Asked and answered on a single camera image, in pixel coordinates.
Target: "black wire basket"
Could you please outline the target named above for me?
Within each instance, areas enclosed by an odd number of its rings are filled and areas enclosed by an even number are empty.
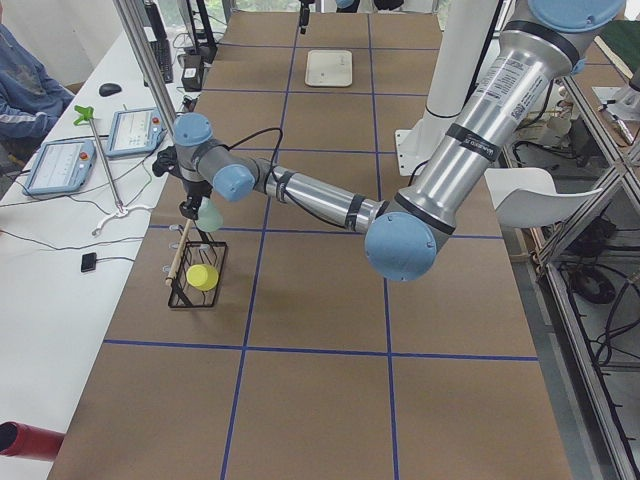
[[[169,308],[212,308],[218,302],[228,246],[208,233],[198,233],[199,241],[187,240],[185,244],[176,277],[171,281]],[[218,271],[218,283],[211,290],[198,290],[187,282],[187,270],[198,264],[211,265]]]

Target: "white table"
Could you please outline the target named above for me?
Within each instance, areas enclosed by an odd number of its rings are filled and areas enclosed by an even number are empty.
[[[184,94],[178,90],[181,69],[177,61],[174,70],[175,81],[168,89],[178,108]],[[120,84],[122,92],[100,97],[98,88],[106,82]],[[109,133],[113,113],[123,110],[123,105],[128,109],[154,105],[124,33],[62,115],[47,141],[91,135],[88,126],[73,125],[77,118],[73,110],[76,104],[95,108],[97,128],[105,135]],[[169,142],[170,139],[165,139],[164,145]],[[114,177],[130,170],[140,160],[128,158],[111,162]],[[149,172],[152,161],[153,158],[149,158],[144,162]],[[127,203],[148,179],[144,168],[138,166],[117,180],[122,200]],[[152,182],[134,203],[154,206],[165,179],[166,176],[161,179],[152,176]],[[104,169],[96,159],[82,190],[104,186],[77,198],[92,200],[113,212],[113,197],[106,183]],[[21,190],[14,184],[0,205],[29,201]],[[61,198],[0,207],[0,229],[63,247],[142,237],[149,224],[148,212],[135,211],[126,218],[108,222],[99,237],[92,237],[92,230],[104,216],[91,204]],[[132,265],[127,260],[110,260],[99,262],[93,272],[81,273],[81,256],[95,251],[99,259],[133,259],[139,246],[140,240],[136,240],[83,250],[52,251],[0,233],[0,423],[17,421],[61,432],[67,430]],[[44,479],[50,468],[48,462],[0,457],[0,478],[3,479]]]

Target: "blue joint cap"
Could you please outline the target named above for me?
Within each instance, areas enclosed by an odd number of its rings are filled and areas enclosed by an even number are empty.
[[[229,202],[237,202],[249,195],[255,183],[249,169],[237,163],[218,170],[211,181],[213,189]]]
[[[578,63],[576,63],[573,66],[573,70],[571,70],[571,75],[577,75],[580,72],[582,72],[582,70],[584,70],[584,67],[587,66],[587,59],[586,58],[581,58],[580,60],[578,60]]]
[[[529,9],[552,30],[582,33],[604,26],[624,3],[625,0],[529,0]]]
[[[369,263],[389,280],[407,282],[424,275],[436,259],[436,240],[429,226],[404,212],[377,218],[364,240]]]
[[[173,123],[174,140],[182,147],[196,147],[213,137],[209,119],[199,113],[186,113]]]

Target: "small black box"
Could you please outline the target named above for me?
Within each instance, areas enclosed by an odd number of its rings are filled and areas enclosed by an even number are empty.
[[[186,92],[202,90],[204,61],[200,55],[186,55],[183,60],[182,86]]]

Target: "blue and white device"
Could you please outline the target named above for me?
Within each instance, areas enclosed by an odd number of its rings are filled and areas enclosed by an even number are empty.
[[[165,133],[157,108],[116,112],[105,155],[109,158],[147,155],[160,145]]]
[[[95,156],[92,140],[43,143],[24,185],[24,194],[78,191],[89,175]]]

